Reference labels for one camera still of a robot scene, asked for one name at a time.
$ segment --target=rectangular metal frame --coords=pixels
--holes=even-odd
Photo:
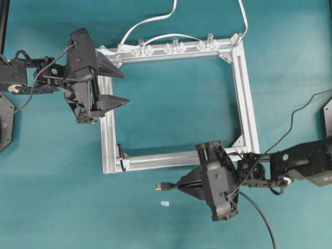
[[[226,152],[259,153],[257,128],[245,61],[244,48],[242,41],[240,43],[238,42],[238,38],[238,34],[234,34],[231,38],[228,39],[216,39],[214,40],[214,48],[212,46],[207,46],[207,41],[203,41],[203,43],[205,44],[205,47],[203,48],[199,48],[197,41],[186,42],[183,43],[183,46],[186,48],[183,52],[169,53],[169,51],[165,50],[165,46],[167,46],[166,44],[151,45],[149,47],[149,49],[152,49],[153,51],[153,54],[151,55],[141,54],[138,56],[134,56],[133,51],[124,51],[116,55],[109,55],[107,51],[116,52],[117,49],[103,48],[101,49],[101,51],[106,56],[108,56],[110,61],[118,67],[120,67],[124,63],[132,62],[219,56],[221,59],[225,60],[232,66],[242,130],[242,135],[233,144],[232,147],[226,148]],[[99,76],[99,87],[101,94],[113,95],[112,78]],[[101,138],[103,173],[108,174],[122,172],[120,161],[125,159],[119,157],[119,148],[116,141],[115,117],[113,110],[106,113],[104,118],[101,118]],[[231,156],[231,159],[233,161],[237,161],[240,158],[238,156]],[[131,158],[129,157],[129,159],[127,159],[127,162],[128,160],[130,163],[130,168],[127,169],[127,171],[159,169],[199,164],[199,158],[196,151],[136,156]]]

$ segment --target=cable connector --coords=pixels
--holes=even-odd
[[[176,185],[174,183],[156,183],[155,190],[171,190],[175,187]]]

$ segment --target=bolt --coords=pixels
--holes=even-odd
[[[58,70],[57,70],[56,68],[52,68],[51,72],[52,72],[53,74],[57,74],[57,73],[58,73]]]
[[[289,159],[289,155],[288,154],[284,154],[282,157],[282,160],[287,161]]]

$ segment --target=black wire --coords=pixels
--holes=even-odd
[[[250,174],[253,172],[253,170],[256,168],[256,166],[261,162],[261,160],[266,156],[266,155],[268,155],[268,153],[269,153],[269,151],[271,150],[271,149],[273,149],[274,147],[276,147],[290,132],[291,132],[291,130],[292,130],[292,128],[293,128],[293,122],[294,122],[294,114],[296,113],[296,112],[298,112],[298,111],[300,111],[300,110],[302,110],[302,109],[304,109],[304,108],[306,108],[309,104],[310,104],[310,102],[313,100],[313,98],[315,97],[315,96],[317,96],[317,95],[320,95],[320,94],[324,94],[324,93],[327,93],[327,92],[330,92],[330,91],[332,91],[332,88],[330,88],[330,89],[327,89],[327,90],[325,90],[325,91],[322,91],[322,92],[317,92],[317,93],[314,93],[312,96],[311,96],[311,98],[309,99],[309,101],[304,105],[304,106],[302,106],[302,107],[300,107],[300,108],[298,108],[298,109],[296,109],[296,110],[294,110],[293,112],[292,112],[292,118],[291,118],[291,120],[290,120],[290,128],[289,128],[289,130],[275,143],[275,144],[273,144],[270,148],[268,148],[265,152],[264,152],[264,154],[262,154],[258,159],[257,159],[257,161],[253,164],[253,166],[250,168],[250,170],[249,170],[249,172],[248,172],[248,174],[246,175],[246,177],[243,179],[243,181],[237,186],[237,188],[231,193],[231,195],[234,195],[234,193],[237,191],[237,190],[239,190],[239,188],[240,188],[240,186],[242,185],[242,184],[244,184],[245,183],[245,181],[248,179],[248,177],[250,176]]]
[[[38,72],[38,74],[37,74],[37,75],[35,76],[35,78],[33,79],[33,82],[32,82],[32,85],[31,85],[31,89],[30,89],[30,95],[29,95],[28,100],[27,100],[27,101],[26,101],[26,102],[25,102],[20,108],[16,109],[14,112],[12,112],[12,113],[8,114],[6,117],[4,117],[4,119],[3,119],[2,122],[1,122],[1,127],[4,126],[4,122],[5,122],[5,120],[6,120],[7,118],[9,118],[10,116],[12,116],[12,115],[14,115],[15,113],[19,112],[20,110],[22,110],[23,108],[25,108],[25,107],[29,104],[29,102],[30,102],[31,99],[32,99],[33,88],[34,88],[34,86],[35,86],[36,80],[37,80],[37,78],[39,77],[39,75],[40,75],[43,71],[45,71],[47,68],[49,68],[50,66],[52,66],[53,64],[55,64],[58,60],[60,60],[60,59],[66,54],[67,50],[70,49],[71,47],[74,47],[74,46],[75,46],[75,45],[70,45],[70,46],[66,47],[66,48],[62,51],[62,53],[59,55],[59,57],[57,57],[54,61],[52,61],[51,63],[49,63],[47,66],[43,67],[43,68]]]
[[[261,215],[261,217],[263,218],[268,230],[269,230],[269,233],[270,233],[270,236],[271,236],[271,240],[272,240],[272,244],[273,244],[273,248],[276,249],[276,243],[275,243],[275,240],[274,240],[274,236],[273,236],[273,232],[272,232],[272,228],[271,228],[271,225],[269,224],[268,220],[266,219],[265,215],[263,214],[263,211],[257,206],[257,204],[252,200],[250,199],[249,196],[247,196],[245,193],[243,192],[239,192],[240,195],[242,195],[248,202],[250,202],[250,204],[252,206],[255,207],[255,209],[259,212],[259,214]]]
[[[229,155],[236,155],[236,156],[239,156],[241,159],[243,159],[243,156],[238,152],[231,152],[231,153],[229,153]]]
[[[19,50],[16,52],[15,54],[15,58],[14,59],[17,59],[19,57],[19,55],[22,54],[27,60],[31,60],[30,56],[28,55],[27,52],[25,52],[24,50]]]

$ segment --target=teal table surface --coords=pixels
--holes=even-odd
[[[289,127],[292,110],[332,86],[328,0],[245,0],[244,39],[261,150]],[[86,27],[95,46],[116,47],[137,22],[172,9],[171,0],[37,1],[10,5],[5,56],[56,57],[69,34]],[[244,28],[237,0],[180,0],[174,15],[143,24],[128,44],[165,33],[229,37]],[[158,41],[171,42],[170,39]],[[124,65],[115,94],[131,102],[115,111],[118,141],[129,155],[193,150],[240,125],[231,67],[219,58]],[[29,70],[32,81],[33,70]],[[25,96],[6,94],[16,107]],[[284,149],[325,136],[325,94],[295,117]],[[272,248],[256,210],[212,222],[203,202],[154,184],[177,181],[191,167],[102,174],[100,126],[78,125],[62,93],[34,96],[15,115],[13,142],[0,153],[0,248]],[[242,188],[263,209],[279,248],[330,248],[332,186],[293,183],[282,196]],[[161,206],[169,201],[170,206]]]

